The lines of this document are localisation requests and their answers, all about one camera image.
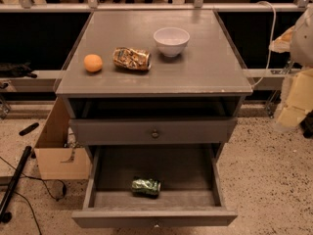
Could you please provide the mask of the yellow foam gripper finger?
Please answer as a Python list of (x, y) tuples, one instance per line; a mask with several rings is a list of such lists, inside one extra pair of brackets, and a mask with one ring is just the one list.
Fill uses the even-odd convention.
[(313, 111), (313, 69), (287, 75), (283, 81), (281, 104), (276, 111), (280, 128), (297, 127)]
[(269, 49), (276, 53), (288, 52), (291, 47), (292, 32), (293, 26), (287, 29), (281, 36), (273, 40), (269, 45)]

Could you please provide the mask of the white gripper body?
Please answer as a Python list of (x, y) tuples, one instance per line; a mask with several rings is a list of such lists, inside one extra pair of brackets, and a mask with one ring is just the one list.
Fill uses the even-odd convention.
[(313, 67), (313, 7), (308, 7), (295, 23), (290, 53), (296, 63)]

